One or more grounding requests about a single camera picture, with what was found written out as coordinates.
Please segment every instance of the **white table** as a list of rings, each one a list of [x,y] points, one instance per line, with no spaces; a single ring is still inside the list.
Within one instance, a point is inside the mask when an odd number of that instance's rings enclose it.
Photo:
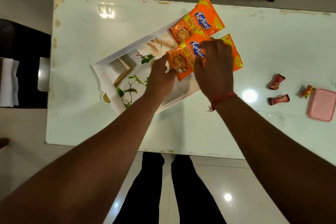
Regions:
[[[116,118],[102,101],[92,64],[191,10],[195,4],[153,0],[55,0],[46,142],[78,145]],[[102,18],[109,3],[114,18]],[[250,106],[294,140],[336,164],[336,121],[305,115],[301,85],[336,89],[336,14],[214,5],[241,55],[234,90],[253,90]],[[280,89],[266,84],[275,73]],[[289,94],[289,103],[267,105],[268,97]],[[140,151],[244,158],[216,112],[206,112],[201,92],[154,116]]]

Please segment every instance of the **kurkure packet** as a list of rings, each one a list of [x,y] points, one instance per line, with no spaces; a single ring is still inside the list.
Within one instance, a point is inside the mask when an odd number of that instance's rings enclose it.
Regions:
[[[232,56],[233,56],[233,71],[237,71],[243,67],[243,62],[241,57],[233,43],[231,35],[228,34],[221,38],[225,44],[228,44],[232,48]],[[195,57],[197,55],[201,56],[202,58],[205,57],[206,53],[204,49],[200,49],[198,44],[204,40],[208,40],[206,35],[202,35],[201,33],[196,32],[195,34],[191,35],[186,41],[180,44],[173,51],[169,51],[169,65],[170,67],[177,67],[176,76],[179,81],[183,80],[189,74],[194,71],[194,63]]]
[[[194,34],[183,41],[179,47],[169,53],[170,67],[177,67],[176,77],[183,80],[194,71],[194,63],[196,56],[204,58],[204,49],[199,47],[199,44],[208,40],[208,35],[199,27]]]
[[[200,0],[194,9],[183,17],[175,26],[170,28],[170,33],[177,44],[181,44],[201,26],[208,36],[225,28],[216,10],[209,0]]]
[[[231,35],[227,34],[223,36],[221,39],[224,41],[225,44],[231,46],[233,56],[233,72],[237,71],[238,69],[241,69],[243,67],[243,62],[242,59],[240,58],[237,48],[235,47],[235,44],[233,43]]]

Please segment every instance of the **pink lid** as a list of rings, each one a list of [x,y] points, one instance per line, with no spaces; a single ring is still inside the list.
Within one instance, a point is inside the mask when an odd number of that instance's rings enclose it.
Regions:
[[[334,116],[336,104],[336,92],[317,89],[309,116],[316,120],[331,121]]]

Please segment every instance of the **left hand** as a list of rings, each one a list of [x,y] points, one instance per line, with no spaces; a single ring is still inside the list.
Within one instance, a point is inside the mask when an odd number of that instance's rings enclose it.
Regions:
[[[169,54],[165,54],[153,63],[145,92],[147,97],[154,98],[159,104],[169,96],[175,82],[176,69],[171,68],[166,73],[166,61],[168,58]]]

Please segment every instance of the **right hand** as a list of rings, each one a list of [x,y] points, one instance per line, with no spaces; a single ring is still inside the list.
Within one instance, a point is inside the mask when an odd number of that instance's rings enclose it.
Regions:
[[[206,62],[198,56],[195,60],[195,77],[202,92],[210,102],[221,94],[233,91],[233,57],[231,46],[221,39],[203,41]]]

